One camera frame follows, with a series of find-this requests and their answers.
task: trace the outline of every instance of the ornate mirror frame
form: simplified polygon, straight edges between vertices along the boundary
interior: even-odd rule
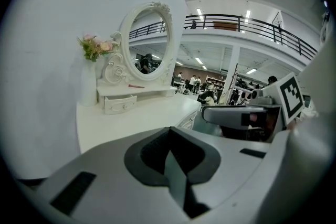
[[[161,64],[159,67],[152,73],[143,74],[141,73],[136,66],[134,65],[130,49],[129,49],[129,34],[132,27],[132,24],[136,17],[143,12],[144,10],[151,10],[157,12],[165,22],[166,32],[167,32],[167,47]],[[175,51],[175,42],[173,35],[173,27],[172,27],[172,15],[170,14],[169,7],[166,4],[162,4],[161,2],[151,2],[144,3],[135,7],[132,11],[130,11],[124,21],[121,24],[120,32],[121,32],[121,52],[124,56],[124,63],[129,70],[132,77],[137,78],[143,81],[152,81],[159,78],[165,72],[169,73],[169,66],[172,64],[173,54]]]

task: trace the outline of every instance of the black slot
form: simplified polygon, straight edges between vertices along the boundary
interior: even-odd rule
[[[261,159],[263,159],[266,155],[266,152],[249,150],[248,148],[243,148],[239,152],[243,153],[243,154],[246,154],[246,155],[253,156],[253,157],[261,158]]]
[[[63,214],[69,215],[95,177],[92,173],[79,173],[50,204]]]

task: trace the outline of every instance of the white vase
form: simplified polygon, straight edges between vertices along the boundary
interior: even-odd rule
[[[81,74],[80,86],[80,104],[84,106],[92,106],[97,104],[97,80],[95,62],[85,60]]]

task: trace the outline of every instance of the person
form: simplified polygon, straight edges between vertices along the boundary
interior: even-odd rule
[[[215,94],[213,91],[205,91],[197,98],[202,105],[215,105]]]
[[[205,91],[205,90],[206,90],[206,86],[207,86],[207,83],[204,82],[204,83],[202,84],[202,86],[201,86],[201,90]]]
[[[198,77],[195,79],[195,86],[194,86],[194,94],[198,94],[198,91],[200,90],[200,85],[201,85],[201,77]]]
[[[191,91],[195,84],[196,75],[193,75],[189,82],[189,90]]]
[[[209,91],[214,91],[214,89],[215,89],[215,83],[214,82],[211,82],[211,85],[210,85],[210,87],[209,87]]]
[[[231,95],[230,105],[235,105],[235,103],[237,102],[238,98],[239,98],[239,91],[236,89],[234,91],[234,93]]]
[[[173,72],[172,83],[170,86],[174,86],[175,71]]]
[[[191,25],[190,29],[196,29],[197,23],[196,21],[193,21],[193,24]]]
[[[222,93],[223,93],[223,84],[221,83],[217,89],[217,103],[219,102]]]
[[[141,66],[141,73],[143,74],[148,74],[151,72],[149,69],[149,61],[152,60],[152,55],[151,54],[146,54],[145,57],[143,57],[140,61],[140,66]]]
[[[185,81],[185,90],[184,90],[184,92],[183,92],[183,94],[185,94],[185,95],[188,95],[189,93],[190,93],[190,85],[189,85],[189,83],[190,83],[190,81],[188,81],[188,80],[186,80]]]
[[[274,83],[274,82],[276,82],[276,81],[278,81],[278,79],[277,79],[276,77],[274,77],[274,76],[270,76],[270,77],[268,78],[268,85],[271,85],[272,83]]]

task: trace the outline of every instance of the pink flower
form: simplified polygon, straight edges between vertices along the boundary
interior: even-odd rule
[[[102,39],[100,39],[99,37],[94,37],[93,42],[96,43],[96,45],[100,45],[104,41]]]
[[[112,41],[110,41],[110,40],[107,40],[107,41],[105,41],[108,45],[109,45],[109,50],[112,50],[112,48],[113,48],[113,42]]]
[[[109,51],[110,50],[110,44],[108,44],[107,42],[103,42],[102,44],[100,44],[100,48],[103,51]]]
[[[83,40],[89,40],[89,39],[93,39],[94,36],[86,34],[85,36],[83,36]]]

